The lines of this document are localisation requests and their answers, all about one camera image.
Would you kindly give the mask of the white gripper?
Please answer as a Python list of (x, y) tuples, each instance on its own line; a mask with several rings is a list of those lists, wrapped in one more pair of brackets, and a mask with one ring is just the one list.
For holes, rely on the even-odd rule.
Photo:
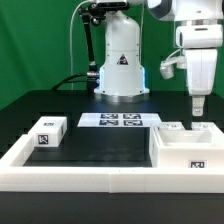
[(186, 50), (187, 86), (192, 95), (192, 115), (202, 116), (203, 95), (213, 89), (218, 52), (216, 49)]

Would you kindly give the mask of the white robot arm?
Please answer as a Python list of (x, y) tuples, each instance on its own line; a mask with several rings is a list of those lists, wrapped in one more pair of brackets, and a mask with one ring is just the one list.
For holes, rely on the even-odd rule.
[(192, 114), (201, 116), (205, 97), (212, 91), (217, 49), (223, 44), (224, 0), (94, 0), (106, 11), (106, 58), (100, 68), (95, 96), (112, 102), (129, 102), (149, 93), (140, 63), (140, 27), (122, 13), (126, 6), (143, 4), (154, 18), (175, 23), (178, 48), (160, 65), (166, 79), (173, 68), (186, 71)]

